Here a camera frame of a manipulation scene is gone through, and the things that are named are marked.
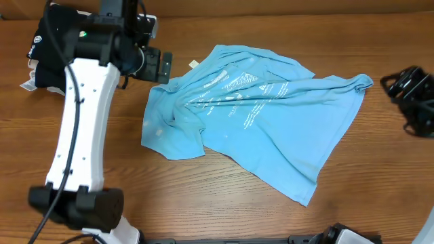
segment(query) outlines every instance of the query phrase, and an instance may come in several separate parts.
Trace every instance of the white logo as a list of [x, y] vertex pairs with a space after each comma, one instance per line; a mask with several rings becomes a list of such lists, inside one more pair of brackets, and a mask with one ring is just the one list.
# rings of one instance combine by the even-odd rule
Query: white logo
[[40, 43], [42, 41], [42, 37], [41, 36], [37, 36], [33, 39], [34, 43]]
[[31, 58], [31, 56], [32, 56], [32, 53], [33, 53], [33, 50], [34, 50], [34, 48], [35, 48], [36, 46], [35, 45], [32, 45], [32, 48], [30, 49], [30, 52], [28, 53], [28, 56]]

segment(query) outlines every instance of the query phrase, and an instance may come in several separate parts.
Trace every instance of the wooden table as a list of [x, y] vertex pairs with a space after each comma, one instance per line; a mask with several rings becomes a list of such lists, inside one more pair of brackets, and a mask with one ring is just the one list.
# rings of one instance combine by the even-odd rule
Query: wooden table
[[[405, 134], [404, 118], [379, 79], [410, 65], [434, 70], [434, 14], [162, 19], [151, 45], [174, 54], [185, 74], [216, 44], [273, 50], [318, 77], [366, 73], [361, 110], [322, 169], [308, 207], [249, 174], [230, 158], [168, 161], [140, 145], [149, 89], [131, 81], [113, 98], [104, 149], [107, 187], [122, 188], [124, 215], [148, 238], [287, 237], [341, 222], [410, 243], [434, 204], [434, 141]], [[58, 141], [64, 98], [29, 92], [29, 50], [37, 22], [0, 22], [0, 243], [25, 243], [41, 216], [28, 188], [44, 183]], [[49, 223], [40, 243], [77, 234]]]

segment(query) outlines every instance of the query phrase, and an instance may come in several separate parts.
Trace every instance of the folded black cloth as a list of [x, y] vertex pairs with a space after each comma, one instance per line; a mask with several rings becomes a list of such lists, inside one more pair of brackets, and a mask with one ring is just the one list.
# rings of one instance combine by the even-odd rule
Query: folded black cloth
[[[54, 86], [65, 92], [64, 65], [60, 56], [56, 53], [53, 43], [47, 35], [45, 26], [46, 16], [39, 21], [38, 29], [33, 37], [31, 50], [27, 58], [38, 60], [35, 86], [50, 87]], [[54, 34], [60, 49], [64, 49], [65, 43], [63, 36], [76, 23], [87, 18], [86, 15], [79, 14], [77, 10], [61, 5], [51, 5], [48, 11], [50, 28]]]

